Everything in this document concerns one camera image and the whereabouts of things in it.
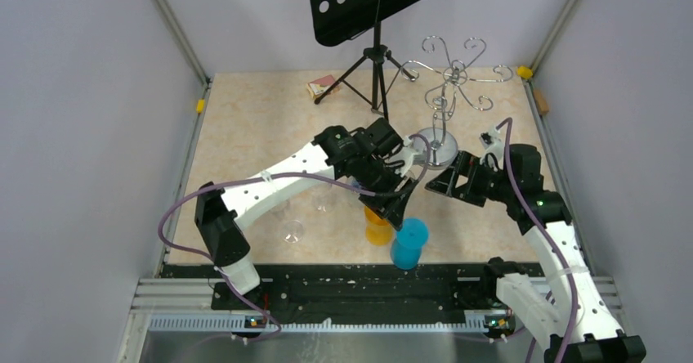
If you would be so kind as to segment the orange plastic wine glass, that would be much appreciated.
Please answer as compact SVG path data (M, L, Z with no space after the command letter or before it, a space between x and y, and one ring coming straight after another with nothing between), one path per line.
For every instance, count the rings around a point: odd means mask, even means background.
M385 220L380 218L370 208L364 208L366 221L365 237L366 240L376 246L384 246L391 242L394 235L394 228Z

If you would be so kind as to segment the clear wine glass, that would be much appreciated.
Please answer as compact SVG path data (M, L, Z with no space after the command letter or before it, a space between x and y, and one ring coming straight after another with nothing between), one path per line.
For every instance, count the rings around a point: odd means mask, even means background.
M312 190L312 206L318 212L328 213L333 211L337 200L335 185L323 183Z

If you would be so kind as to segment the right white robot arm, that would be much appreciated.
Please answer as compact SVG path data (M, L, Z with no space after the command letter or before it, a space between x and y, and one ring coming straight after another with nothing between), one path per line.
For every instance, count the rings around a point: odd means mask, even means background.
M534 250L552 295L539 293L518 263L492 258L479 285L481 301L511 309L546 362L643 361L642 338L626 333L599 293L564 199L543 187L537 148L507 146L501 169L496 159L460 151L426 188L479 207L488 201L504 204Z

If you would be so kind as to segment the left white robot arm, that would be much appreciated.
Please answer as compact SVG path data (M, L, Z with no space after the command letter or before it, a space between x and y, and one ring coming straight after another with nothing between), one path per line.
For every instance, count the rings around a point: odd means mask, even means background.
M399 230L418 178L415 165L431 157L429 143L416 147L421 136L401 137L385 120L367 128L329 126L286 159L242 181L209 182L196 194L196 225L213 265L230 285L230 296L242 308L262 298L261 277L244 235L258 218L320 182L339 186L344 177L356 180L352 190L360 202Z

